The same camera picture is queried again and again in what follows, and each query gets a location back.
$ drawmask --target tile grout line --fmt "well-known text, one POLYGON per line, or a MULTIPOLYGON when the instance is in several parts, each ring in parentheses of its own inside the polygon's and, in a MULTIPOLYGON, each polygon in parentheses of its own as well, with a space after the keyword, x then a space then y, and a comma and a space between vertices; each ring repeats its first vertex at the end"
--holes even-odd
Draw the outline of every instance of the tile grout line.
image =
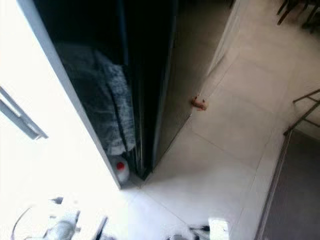
POLYGON ((137 192, 134 194, 134 196, 133 196, 130 200, 127 201, 128 207, 133 203, 133 201, 134 201, 134 200, 136 199, 136 197, 139 195, 139 192, 140 192, 140 190, 141 190, 141 188, 138 187, 135 183, 133 183, 131 180, 129 180, 129 181, 137 188, 137 192))
POLYGON ((251 59, 249 56, 246 56, 244 52, 240 52, 239 55, 240 54, 242 54, 242 56, 240 56, 241 58, 243 58, 246 61, 250 62, 251 64, 255 65, 257 68, 263 70, 264 72, 266 72, 268 74, 271 74, 271 75, 277 77, 282 82, 289 82, 289 79, 286 80, 286 78, 284 76, 280 76, 280 74, 277 71, 268 69, 266 66, 264 66, 260 62, 256 62, 255 60, 251 59))
POLYGON ((222 90, 225 91, 225 92, 228 92, 229 94, 233 95, 233 96, 236 97, 236 98, 239 98, 240 100, 242 100, 243 102, 245 102, 245 103, 247 103, 247 104, 251 104, 251 105, 255 106, 257 109, 261 110, 262 112, 267 113, 267 114, 269 114, 269 115, 272 115, 272 116, 276 117, 276 114, 277 114, 276 112, 271 112, 271 111, 263 108, 262 106, 259 106, 259 105, 256 104, 255 102, 252 102, 252 101, 250 101, 249 99, 247 99, 247 98, 245 98, 245 97, 243 97, 243 96, 240 96, 240 95, 238 95, 238 94, 236 94, 236 93, 234 93, 234 92, 226 89, 226 88, 223 87, 223 86, 220 86, 220 89, 222 89, 222 90))
MULTIPOLYGON (((292 132, 289 133, 288 141, 290 141, 291 135, 292 135, 292 132)), ((279 176, 280 176, 281 169, 282 169, 282 166, 283 166, 284 161, 285 161, 285 155, 286 155, 286 152, 288 150, 288 146, 289 146, 289 142, 286 143, 286 146, 285 146, 285 149, 284 149, 284 155, 282 156, 281 159, 279 159, 279 158, 281 157, 282 149, 280 151, 280 156, 278 157, 277 166, 276 166, 276 168, 274 170, 275 173, 273 174, 273 178, 271 180, 270 187, 269 187, 271 189, 269 189, 269 191, 268 191, 268 193, 266 195, 265 203, 264 203, 264 206, 262 208, 262 212, 260 214, 259 224, 258 224, 257 230, 255 232, 255 239, 260 239, 261 238, 260 235, 262 234, 262 231, 260 230, 260 228, 264 231, 264 228, 265 228, 265 225, 266 225, 266 221, 267 221, 267 216, 268 216, 270 208, 271 208, 271 202, 272 202, 273 196, 275 194, 275 189, 276 189, 276 187, 278 185, 279 176)))
POLYGON ((287 94, 290 92, 290 85, 292 84, 292 82, 293 82, 294 79, 295 79, 293 76, 295 76, 295 74, 296 74, 296 72, 297 72, 297 70, 296 70, 297 68, 296 68, 296 67, 297 67, 298 65, 299 65, 299 64, 298 64, 298 61, 296 61, 295 64, 294 64, 293 71, 292 71, 291 74, 290 74, 290 78, 289 78, 289 80, 288 80, 288 84, 287 84, 287 86, 286 86, 285 93, 284 93, 284 95, 282 96, 281 103, 279 104, 279 107, 278 107, 277 112, 276 112, 276 117, 279 118, 279 119, 281 119, 281 120, 283 120, 284 122, 288 122, 288 121, 285 120, 285 119, 283 119, 283 118, 280 116, 280 113, 281 113, 281 110, 282 110, 283 105, 284 105, 284 103, 285 103, 286 96, 287 96, 287 94))
POLYGON ((162 157, 160 158, 159 163, 155 166, 155 168, 153 169, 153 171, 151 172, 151 174, 146 178, 146 180, 143 181, 143 183, 141 184, 141 188, 144 187, 152 178, 154 172, 159 168, 160 165, 163 165, 163 160, 164 157, 168 154, 168 152, 170 151, 170 149, 173 147, 173 145, 175 144, 175 142, 177 141, 177 139, 179 138, 179 136, 181 135, 182 131, 184 129, 186 129, 188 127, 189 122, 191 122, 191 116, 192 113, 190 114, 190 116, 187 118, 187 120, 185 121, 185 123, 183 124, 183 126, 181 127, 181 129, 177 132, 177 134, 175 135, 174 139, 171 141, 170 145, 168 146, 168 148, 165 150, 164 154, 162 155, 162 157))
POLYGON ((267 142, 267 143, 265 144, 265 146, 264 146, 262 155, 261 155, 261 157, 260 157, 260 159, 259 159, 259 164, 258 164, 258 166, 257 166, 257 168, 256 168, 256 170, 255 170, 255 174, 254 174, 254 177, 253 177, 253 179, 252 179, 252 181, 251 181, 250 187, 248 188, 248 197, 245 197, 245 199, 244 199, 244 205, 243 205, 243 207, 242 207, 241 213, 239 214, 239 217, 238 217, 238 219, 237 219, 236 224, 234 225, 234 227, 236 227, 236 226, 239 224, 240 219, 241 219, 241 215, 242 215, 243 211, 247 208, 245 203, 248 201, 248 198, 249 198, 249 196, 250 196, 249 193, 250 193, 251 190, 252 190, 252 187, 253 187, 253 185, 254 185, 255 180, 257 179, 257 170, 258 170, 258 168, 259 168, 259 165, 261 164, 261 159, 262 159, 262 157, 263 157, 264 154, 265 154, 266 146, 267 146, 267 144, 268 144, 269 141, 270 141, 272 132, 273 132, 273 130, 271 131, 271 134, 270 134, 270 136, 269 136, 268 142, 267 142))
POLYGON ((241 158, 238 158, 238 157, 234 156, 231 152, 229 152, 229 151, 221 148, 220 146, 215 145, 213 142, 207 140, 206 138, 204 138, 203 136, 201 136, 201 135, 198 134, 197 132, 194 132, 194 130, 191 129, 191 131, 192 131, 195 135, 197 135, 199 138, 205 140, 207 143, 209 143, 209 144, 215 146, 216 148, 220 149, 221 151, 223 151, 226 155, 232 157, 232 159, 238 160, 238 161, 235 161, 235 160, 228 160, 228 161, 232 161, 232 162, 234 162, 234 163, 240 163, 240 164, 244 165, 245 167, 250 168, 252 171, 257 171, 257 169, 253 168, 253 167, 250 166, 249 164, 243 163, 241 158))
POLYGON ((261 157, 259 158, 259 163, 258 163, 258 166, 256 167, 255 176, 257 176, 257 170, 258 170, 258 168, 259 168, 259 166, 260 166, 260 164, 261 164, 261 160, 262 160, 264 154, 266 153, 267 145, 268 145, 268 143, 271 141, 271 136, 272 136, 274 130, 276 129, 277 119, 278 119, 278 118, 275 116, 274 122, 273 122, 273 124, 272 124, 272 128, 271 128, 271 130, 270 130, 270 134, 269 134, 268 140, 266 141, 266 143, 265 143, 265 145, 264 145, 264 147, 263 147, 262 155, 261 155, 261 157))
POLYGON ((239 52, 237 53, 236 57, 234 58, 234 60, 231 62, 230 66, 228 66, 225 70, 225 72, 223 73, 221 79, 219 80, 219 82, 216 84, 216 87, 213 89, 212 93, 207 97, 207 99, 209 100, 216 92, 216 90, 221 87, 220 84, 223 81, 223 79, 225 78, 225 75, 227 74, 227 72, 230 70, 231 66, 235 63, 235 61, 238 59, 239 57, 239 52))
MULTIPOLYGON (((245 52, 245 50, 244 50, 243 46, 240 47, 240 51, 238 52, 236 58, 232 61, 232 63, 230 64, 230 66, 227 68, 227 70, 226 70, 225 73, 223 74, 221 80, 220 80, 219 83, 216 85, 216 88, 213 90, 212 94, 210 94, 208 98, 210 98, 210 97, 215 93, 216 89, 219 88, 219 87, 222 88, 222 89, 224 89, 225 91, 228 91, 228 90, 226 90, 223 86, 220 86, 220 85, 221 85, 221 82, 223 81, 223 78, 225 77, 226 73, 229 71, 230 67, 231 67, 231 66, 234 64, 234 62, 235 62, 238 58, 240 58, 240 57, 241 57, 241 58, 244 58, 244 59, 247 60, 247 61, 250 61, 250 62, 251 62, 252 64, 254 64, 256 67, 264 70, 265 72, 270 73, 270 74, 272 74, 272 75, 274 75, 274 76, 276 76, 276 77, 279 77, 279 78, 281 78, 282 80, 285 80, 283 76, 280 77, 279 74, 276 73, 275 71, 270 70, 270 69, 267 69, 265 66, 262 66, 262 64, 258 64, 258 63, 256 63, 255 61, 253 61, 252 59, 248 59, 248 57, 246 57, 246 56, 242 56, 242 55, 244 54, 244 52, 245 52)), ((285 82, 287 82, 286 89, 285 89, 285 93, 286 93, 286 92, 287 92, 287 89, 288 89, 288 85, 289 85, 290 79, 286 80, 285 82)), ((271 111, 269 111, 269 110, 267 110, 267 109, 262 108, 261 106, 257 105, 256 103, 251 102, 250 100, 248 100, 248 99, 246 99, 246 98, 244 98, 244 97, 242 97, 242 96, 239 96, 239 95, 237 95, 237 94, 235 94, 235 96, 239 97, 239 98, 242 99, 242 100, 245 100, 246 102, 249 102, 249 103, 255 105, 256 107, 258 107, 259 109, 264 110, 265 112, 271 113, 271 114, 273 114, 273 115, 277 115, 277 113, 278 113, 278 110, 277 110, 275 113, 273 113, 273 112, 271 112, 271 111)))
POLYGON ((245 210, 245 207, 243 206, 242 209, 241 209, 241 212, 240 212, 240 214, 239 214, 239 217, 237 218, 236 222, 235 222, 234 225, 232 226, 232 229, 231 229, 231 231, 230 231, 230 236, 233 235, 236 227, 238 226, 238 224, 239 224, 239 222, 240 222, 241 215, 242 215, 242 213, 244 212, 244 210, 245 210))
MULTIPOLYGON (((266 147, 267 147, 268 143, 270 142, 271 136, 272 136, 272 134, 273 134, 273 132, 274 132, 275 129, 276 129, 276 121, 275 121, 275 123, 273 124, 271 134, 270 134, 270 136, 269 136, 269 138, 268 138, 267 143, 266 143, 265 146, 264 146, 263 153, 262 153, 262 155, 261 155, 261 157, 260 157, 260 159, 259 159, 259 164, 258 164, 258 166, 257 166, 257 168, 256 168, 256 172, 255 172, 254 178, 253 178, 253 180, 252 180, 252 182, 251 182, 251 185, 250 185, 250 187, 249 187, 249 192, 252 190, 253 184, 254 184, 255 180, 257 179, 257 170, 258 170, 258 168, 259 168, 259 166, 260 166, 260 164, 261 164, 262 157, 263 157, 264 154, 266 153, 266 147)), ((244 206, 244 207, 242 208, 242 211, 241 211, 241 213, 240 213, 240 215, 239 215, 239 218, 238 218, 236 224, 234 225, 235 227, 239 224, 241 215, 242 215, 243 211, 245 210, 245 208, 246 208, 246 206, 244 206)))
POLYGON ((153 198, 147 191, 141 189, 141 191, 146 194, 149 198, 151 198, 155 203, 160 205, 162 208, 164 208, 167 212, 171 213, 173 216, 175 216, 180 222, 185 224, 187 227, 189 226, 184 220, 182 220, 179 216, 177 216, 172 210, 170 210, 168 207, 166 207, 163 203, 153 198))

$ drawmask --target white tile floor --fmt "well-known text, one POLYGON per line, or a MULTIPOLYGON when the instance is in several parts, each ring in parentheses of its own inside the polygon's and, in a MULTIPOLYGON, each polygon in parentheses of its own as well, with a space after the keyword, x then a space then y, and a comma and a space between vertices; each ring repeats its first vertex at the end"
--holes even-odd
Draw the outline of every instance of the white tile floor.
MULTIPOLYGON (((193 111, 142 186, 116 193, 116 206, 105 207, 108 234, 190 238, 187 225, 212 217, 227 222, 230 240, 254 239, 283 132, 310 106, 291 101, 320 88, 320 35, 300 28, 310 10, 299 15, 298 8, 277 26, 280 5, 250 1, 239 34, 203 88, 207 111, 193 111)), ((306 124, 299 129, 320 137, 306 124)))

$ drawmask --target door frame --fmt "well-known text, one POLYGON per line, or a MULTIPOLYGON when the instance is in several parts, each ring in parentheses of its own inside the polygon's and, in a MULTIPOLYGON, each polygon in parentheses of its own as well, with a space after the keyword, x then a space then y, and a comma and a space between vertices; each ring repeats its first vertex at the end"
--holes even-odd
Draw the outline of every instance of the door frame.
POLYGON ((16 0, 19 4, 25 18, 27 19, 35 37, 37 38, 40 46, 44 54, 46 55, 49 63, 53 71, 55 72, 59 82, 61 83, 65 93, 67 94, 68 98, 70 99, 73 107, 75 108, 78 116, 80 117, 83 125, 85 126, 86 130, 88 131, 91 139, 93 140, 99 154, 101 155, 107 169, 109 170, 113 181, 115 182, 118 189, 121 189, 121 185, 116 177, 116 174, 110 164, 110 161, 101 145, 101 142, 76 94, 76 91, 67 75, 67 72, 56 52, 54 44, 52 43, 49 34, 46 30, 44 23, 38 13, 38 10, 32 0, 16 0))

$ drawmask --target dark floor mat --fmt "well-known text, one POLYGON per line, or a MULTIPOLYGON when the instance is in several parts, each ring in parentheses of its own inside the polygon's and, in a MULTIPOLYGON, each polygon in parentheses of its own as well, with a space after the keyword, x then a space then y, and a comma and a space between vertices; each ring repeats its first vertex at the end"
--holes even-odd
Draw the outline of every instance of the dark floor mat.
POLYGON ((292 132, 278 176, 276 171, 257 239, 319 240, 320 142, 292 132))

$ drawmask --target chair leg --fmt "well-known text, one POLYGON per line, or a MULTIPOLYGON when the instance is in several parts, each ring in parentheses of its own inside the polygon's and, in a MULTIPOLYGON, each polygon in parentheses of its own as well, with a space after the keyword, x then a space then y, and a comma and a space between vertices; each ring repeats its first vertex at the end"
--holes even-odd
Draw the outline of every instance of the chair leg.
POLYGON ((308 16, 308 18, 307 18, 307 20, 306 20, 306 22, 305 22, 304 24, 307 24, 307 23, 310 22, 310 20, 311 20, 312 17, 314 16, 315 12, 317 11, 318 7, 319 7, 318 4, 314 5, 312 11, 310 12, 310 14, 309 14, 309 16, 308 16))
POLYGON ((288 13, 290 13, 291 10, 294 9, 295 6, 297 6, 297 5, 298 5, 298 2, 295 2, 293 4, 288 4, 286 11, 284 12, 284 14, 279 19, 277 25, 280 25, 283 22, 283 20, 286 18, 286 16, 288 15, 288 13))
POLYGON ((312 25, 310 23, 305 22, 304 24, 302 24, 302 29, 308 29, 311 27, 312 27, 312 25))
POLYGON ((316 29, 316 25, 313 25, 310 29, 310 34, 313 34, 316 29))
POLYGON ((307 0, 307 1, 305 1, 305 4, 304 4, 302 11, 305 11, 308 8, 308 5, 309 5, 309 1, 307 0))
POLYGON ((284 9, 284 7, 287 5, 288 2, 289 2, 289 0, 284 0, 284 2, 282 3, 281 7, 278 10, 278 12, 276 13, 277 15, 279 15, 281 13, 281 11, 284 9))
POLYGON ((277 22, 277 25, 280 25, 283 20, 286 18, 286 16, 288 15, 288 13, 290 12, 291 10, 290 9, 287 9, 284 14, 281 16, 281 18, 279 19, 279 21, 277 22))

